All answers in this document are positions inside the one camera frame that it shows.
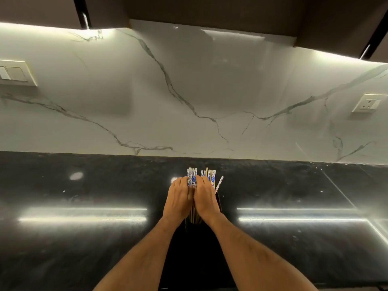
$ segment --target white speck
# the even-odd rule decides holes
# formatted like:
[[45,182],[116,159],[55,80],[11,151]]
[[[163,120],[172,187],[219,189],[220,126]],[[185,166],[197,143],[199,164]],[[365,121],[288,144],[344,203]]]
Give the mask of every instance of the white speck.
[[72,174],[72,175],[69,177],[69,179],[72,180],[72,181],[76,181],[76,180],[82,179],[82,177],[83,177],[83,172],[78,171],[78,172]]

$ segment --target person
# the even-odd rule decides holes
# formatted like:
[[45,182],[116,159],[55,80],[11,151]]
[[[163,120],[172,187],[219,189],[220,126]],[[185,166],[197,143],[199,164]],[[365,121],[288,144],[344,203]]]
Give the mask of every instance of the person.
[[170,186],[157,225],[109,271],[94,291],[157,290],[172,235],[194,202],[201,218],[215,233],[239,291],[317,291],[293,265],[235,227],[220,212],[215,191],[206,177],[187,187],[187,177]]

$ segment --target person's left hand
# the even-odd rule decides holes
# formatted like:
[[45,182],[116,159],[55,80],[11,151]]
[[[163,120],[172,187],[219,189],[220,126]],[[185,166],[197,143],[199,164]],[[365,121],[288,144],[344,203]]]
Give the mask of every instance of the person's left hand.
[[187,186],[188,177],[177,178],[168,189],[163,218],[172,221],[178,227],[190,212],[193,204],[194,188]]

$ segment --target black countertop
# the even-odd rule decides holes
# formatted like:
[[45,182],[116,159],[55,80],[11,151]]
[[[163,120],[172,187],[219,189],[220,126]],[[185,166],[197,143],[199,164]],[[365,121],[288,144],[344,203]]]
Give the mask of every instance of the black countertop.
[[[386,166],[0,152],[0,290],[92,290],[188,167],[224,176],[227,218],[318,287],[388,283]],[[160,288],[234,286],[211,230],[183,223]]]

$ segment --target person's left arm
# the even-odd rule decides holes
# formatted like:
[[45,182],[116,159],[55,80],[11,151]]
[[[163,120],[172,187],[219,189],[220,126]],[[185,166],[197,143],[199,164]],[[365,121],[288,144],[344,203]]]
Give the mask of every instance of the person's left arm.
[[172,235],[190,212],[193,190],[187,176],[168,190],[163,217],[97,284],[94,291],[157,290]]

